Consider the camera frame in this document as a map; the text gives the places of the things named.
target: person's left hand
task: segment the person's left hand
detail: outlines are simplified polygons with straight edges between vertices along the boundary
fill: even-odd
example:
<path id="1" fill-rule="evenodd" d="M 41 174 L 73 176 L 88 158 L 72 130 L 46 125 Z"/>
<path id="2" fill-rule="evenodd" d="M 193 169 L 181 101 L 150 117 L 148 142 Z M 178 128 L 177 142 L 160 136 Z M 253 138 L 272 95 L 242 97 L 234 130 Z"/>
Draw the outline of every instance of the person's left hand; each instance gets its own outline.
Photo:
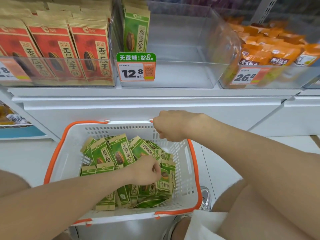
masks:
<path id="1" fill-rule="evenodd" d="M 150 155 L 142 156 L 124 170 L 125 177 L 130 178 L 130 184 L 149 185 L 161 179 L 159 162 Z"/>

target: white drawer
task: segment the white drawer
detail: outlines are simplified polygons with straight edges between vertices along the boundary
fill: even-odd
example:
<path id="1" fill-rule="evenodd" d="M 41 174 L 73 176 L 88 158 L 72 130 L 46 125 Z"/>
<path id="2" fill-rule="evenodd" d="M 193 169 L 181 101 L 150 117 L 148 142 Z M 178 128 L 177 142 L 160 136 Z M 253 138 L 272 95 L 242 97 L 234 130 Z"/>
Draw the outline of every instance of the white drawer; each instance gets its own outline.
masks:
<path id="1" fill-rule="evenodd" d="M 251 132 L 258 135 L 320 135 L 320 96 L 295 96 L 259 122 Z"/>
<path id="2" fill-rule="evenodd" d="M 74 121 L 149 120 L 161 110 L 206 113 L 248 130 L 281 104 L 279 97 L 49 97 L 16 98 L 24 109 L 58 137 Z"/>

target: shopping basket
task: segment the shopping basket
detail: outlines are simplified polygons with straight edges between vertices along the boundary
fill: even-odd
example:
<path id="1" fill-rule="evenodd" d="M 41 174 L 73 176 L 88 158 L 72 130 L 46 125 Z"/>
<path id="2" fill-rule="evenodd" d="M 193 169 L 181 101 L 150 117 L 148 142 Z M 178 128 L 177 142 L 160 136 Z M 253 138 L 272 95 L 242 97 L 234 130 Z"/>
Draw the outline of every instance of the shopping basket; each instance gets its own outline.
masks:
<path id="1" fill-rule="evenodd" d="M 74 225 L 91 225 L 108 222 L 159 218 L 178 215 L 199 209 L 202 196 L 199 185 L 198 165 L 191 140 L 169 142 L 160 139 L 150 121 L 77 121 L 66 127 L 47 169 L 44 184 L 78 177 L 86 158 L 80 149 L 89 136 L 95 139 L 125 133 L 130 140 L 135 136 L 150 140 L 174 155 L 176 186 L 172 200 L 149 209 L 119 209 L 115 211 L 91 210 Z"/>

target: lower shelf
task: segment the lower shelf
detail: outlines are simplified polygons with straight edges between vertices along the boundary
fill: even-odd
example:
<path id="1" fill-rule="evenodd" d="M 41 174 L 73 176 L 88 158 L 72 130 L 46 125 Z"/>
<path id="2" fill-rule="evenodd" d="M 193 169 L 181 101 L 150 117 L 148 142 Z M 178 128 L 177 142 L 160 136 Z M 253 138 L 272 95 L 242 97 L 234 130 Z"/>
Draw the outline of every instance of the lower shelf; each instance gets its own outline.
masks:
<path id="1" fill-rule="evenodd" d="M 0 125 L 0 140 L 45 139 L 48 136 L 32 124 Z"/>

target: shoe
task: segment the shoe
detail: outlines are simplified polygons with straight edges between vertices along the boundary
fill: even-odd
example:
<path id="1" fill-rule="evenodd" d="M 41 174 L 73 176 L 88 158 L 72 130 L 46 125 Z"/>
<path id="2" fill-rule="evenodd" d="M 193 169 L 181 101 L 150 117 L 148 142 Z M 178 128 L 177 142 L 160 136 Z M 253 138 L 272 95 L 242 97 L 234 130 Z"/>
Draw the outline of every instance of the shoe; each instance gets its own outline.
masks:
<path id="1" fill-rule="evenodd" d="M 207 187 L 201 186 L 201 194 L 202 194 L 202 203 L 199 208 L 199 210 L 202 211 L 211 211 L 211 195 L 210 191 Z M 181 219 L 185 217 L 191 217 L 192 213 L 184 214 L 184 215 L 178 215 L 174 218 L 173 222 L 171 223 L 170 227 L 166 229 L 166 231 L 162 234 L 161 240 L 171 240 L 171 235 L 176 227 L 176 225 L 181 221 Z"/>

